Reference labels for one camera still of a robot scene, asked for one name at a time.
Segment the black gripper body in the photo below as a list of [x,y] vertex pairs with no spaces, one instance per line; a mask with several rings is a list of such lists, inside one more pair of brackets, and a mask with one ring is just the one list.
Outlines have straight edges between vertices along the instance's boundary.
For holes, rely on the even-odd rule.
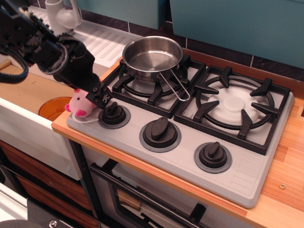
[[79,88],[97,95],[101,91],[101,85],[100,80],[93,73],[95,57],[81,41],[72,36],[61,36],[59,44],[65,48],[67,57],[63,68],[53,77],[71,88]]

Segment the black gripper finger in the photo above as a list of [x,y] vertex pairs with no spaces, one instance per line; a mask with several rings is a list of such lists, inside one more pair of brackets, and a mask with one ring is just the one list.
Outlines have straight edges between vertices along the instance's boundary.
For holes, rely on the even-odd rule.
[[86,95],[86,99],[88,101],[90,101],[95,107],[99,107],[101,109],[105,109],[112,98],[112,89],[108,86]]

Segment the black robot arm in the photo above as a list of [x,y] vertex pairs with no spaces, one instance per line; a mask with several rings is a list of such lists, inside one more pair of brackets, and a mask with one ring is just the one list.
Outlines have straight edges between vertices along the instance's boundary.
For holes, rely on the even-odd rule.
[[36,64],[57,81],[86,91],[87,100],[101,109],[113,98],[111,90],[93,73],[95,58],[81,41],[67,33],[55,35],[27,7],[18,7],[10,0],[0,2],[0,53],[12,57],[23,69],[17,75],[2,73],[2,83],[23,82],[29,67]]

